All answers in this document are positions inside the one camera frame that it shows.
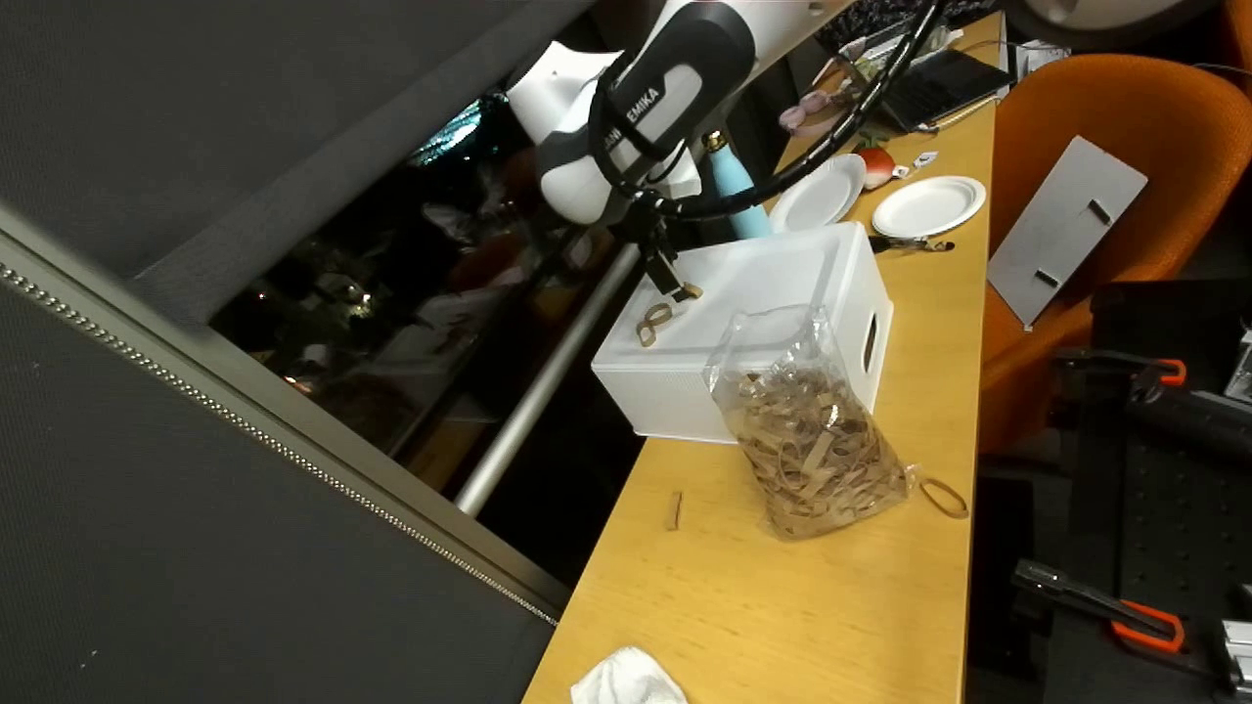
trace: white plate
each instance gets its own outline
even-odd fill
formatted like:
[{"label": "white plate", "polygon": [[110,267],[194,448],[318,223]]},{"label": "white plate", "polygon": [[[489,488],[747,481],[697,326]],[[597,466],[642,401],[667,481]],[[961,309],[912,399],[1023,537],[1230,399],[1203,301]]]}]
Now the white plate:
[{"label": "white plate", "polygon": [[985,204],[985,186],[969,177],[930,177],[894,193],[871,212],[871,229],[888,239],[930,239],[967,223]]},{"label": "white plate", "polygon": [[772,223],[779,233],[828,226],[862,199],[862,183],[865,161],[857,152],[828,157],[783,193],[772,206]]}]

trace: wooden tabletop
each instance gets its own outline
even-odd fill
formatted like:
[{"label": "wooden tabletop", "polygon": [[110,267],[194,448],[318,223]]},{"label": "wooden tabletop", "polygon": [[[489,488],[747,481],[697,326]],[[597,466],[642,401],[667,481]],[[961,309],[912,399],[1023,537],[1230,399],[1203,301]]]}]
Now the wooden tabletop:
[{"label": "wooden tabletop", "polygon": [[[967,31],[999,57],[999,19]],[[990,183],[994,109],[939,136],[895,136],[888,152],[937,164],[908,177]],[[852,217],[895,193],[865,196]],[[879,254],[895,301],[875,422],[895,452],[974,495],[985,206],[950,229],[950,254]],[[570,683],[639,645],[690,698],[920,704],[961,698],[969,521],[920,492],[819,539],[779,539],[736,445],[647,442],[597,547],[552,634],[526,698],[569,698]]]}]

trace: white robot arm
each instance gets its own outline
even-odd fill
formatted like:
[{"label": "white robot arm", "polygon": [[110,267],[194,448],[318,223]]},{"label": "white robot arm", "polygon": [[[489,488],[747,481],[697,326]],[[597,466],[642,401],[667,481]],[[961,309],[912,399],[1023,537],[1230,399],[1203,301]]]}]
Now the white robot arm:
[{"label": "white robot arm", "polygon": [[634,57],[552,44],[509,105],[541,148],[541,193],[570,223],[616,223],[625,183],[693,196],[686,136],[843,0],[668,0]]}]

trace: white box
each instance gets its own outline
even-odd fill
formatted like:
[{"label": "white box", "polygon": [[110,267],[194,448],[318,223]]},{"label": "white box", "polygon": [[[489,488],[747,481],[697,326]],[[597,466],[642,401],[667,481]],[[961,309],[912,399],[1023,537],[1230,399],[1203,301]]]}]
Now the white box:
[{"label": "white box", "polygon": [[865,226],[839,223],[806,233],[766,233],[680,251],[680,281],[706,294],[656,328],[647,346],[642,316],[663,301],[648,276],[639,281],[592,372],[647,436],[736,442],[707,393],[706,372],[725,328],[745,309],[824,306],[843,369],[871,412],[888,354],[894,301],[871,262]]}]

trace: blue object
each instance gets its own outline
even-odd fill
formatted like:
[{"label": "blue object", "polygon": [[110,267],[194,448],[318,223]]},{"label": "blue object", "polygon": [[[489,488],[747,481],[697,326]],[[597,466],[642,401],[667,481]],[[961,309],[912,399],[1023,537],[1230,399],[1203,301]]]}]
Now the blue object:
[{"label": "blue object", "polygon": [[[717,196],[736,196],[753,186],[753,177],[740,152],[725,139],[725,134],[707,134],[707,177]],[[732,215],[736,239],[772,233],[772,215],[754,204]]]}]

